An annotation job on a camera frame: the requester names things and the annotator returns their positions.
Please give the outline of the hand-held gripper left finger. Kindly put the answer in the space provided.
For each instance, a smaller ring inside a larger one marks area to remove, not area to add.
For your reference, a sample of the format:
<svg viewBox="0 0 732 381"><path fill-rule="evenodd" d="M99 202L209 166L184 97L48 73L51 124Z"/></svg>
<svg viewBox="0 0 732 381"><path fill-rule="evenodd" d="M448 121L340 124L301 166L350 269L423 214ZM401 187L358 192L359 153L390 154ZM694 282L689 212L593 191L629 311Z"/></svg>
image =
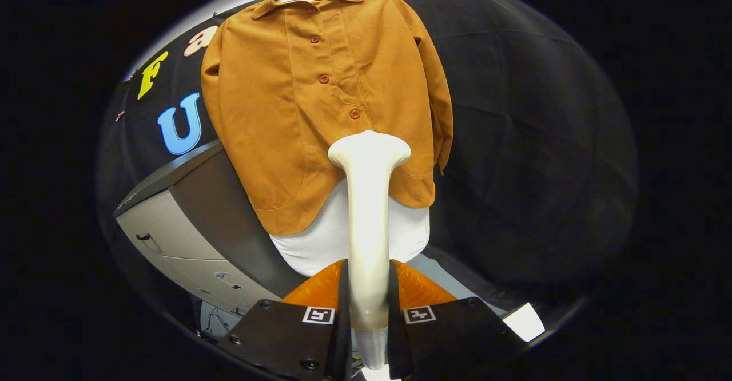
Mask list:
<svg viewBox="0 0 732 381"><path fill-rule="evenodd" d="M320 272L335 285L325 292L334 308L261 299L217 347L264 372L262 379L351 380L348 270L341 260Z"/></svg>

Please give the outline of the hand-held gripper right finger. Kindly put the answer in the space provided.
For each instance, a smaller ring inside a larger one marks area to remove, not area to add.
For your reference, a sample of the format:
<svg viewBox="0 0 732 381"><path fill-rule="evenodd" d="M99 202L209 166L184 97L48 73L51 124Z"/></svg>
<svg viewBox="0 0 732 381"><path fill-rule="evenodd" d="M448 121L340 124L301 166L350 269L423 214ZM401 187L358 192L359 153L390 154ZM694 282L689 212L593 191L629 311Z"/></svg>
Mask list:
<svg viewBox="0 0 732 381"><path fill-rule="evenodd" d="M447 300L413 267L389 268L391 379L482 380L526 343L477 297Z"/></svg>

